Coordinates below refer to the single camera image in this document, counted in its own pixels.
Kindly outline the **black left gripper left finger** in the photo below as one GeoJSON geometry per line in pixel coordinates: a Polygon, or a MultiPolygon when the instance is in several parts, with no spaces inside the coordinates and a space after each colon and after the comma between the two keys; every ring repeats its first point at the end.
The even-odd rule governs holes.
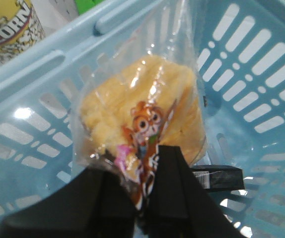
{"type": "Polygon", "coordinates": [[[85,169],[49,197],[4,217],[0,238],[132,238],[135,214],[118,176],[85,169]]]}

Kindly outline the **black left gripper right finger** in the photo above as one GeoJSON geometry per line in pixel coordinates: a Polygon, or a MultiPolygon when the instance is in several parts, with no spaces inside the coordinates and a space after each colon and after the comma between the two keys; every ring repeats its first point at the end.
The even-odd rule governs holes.
{"type": "Polygon", "coordinates": [[[159,147],[144,228],[149,238],[241,238],[200,185],[177,146],[159,147]]]}

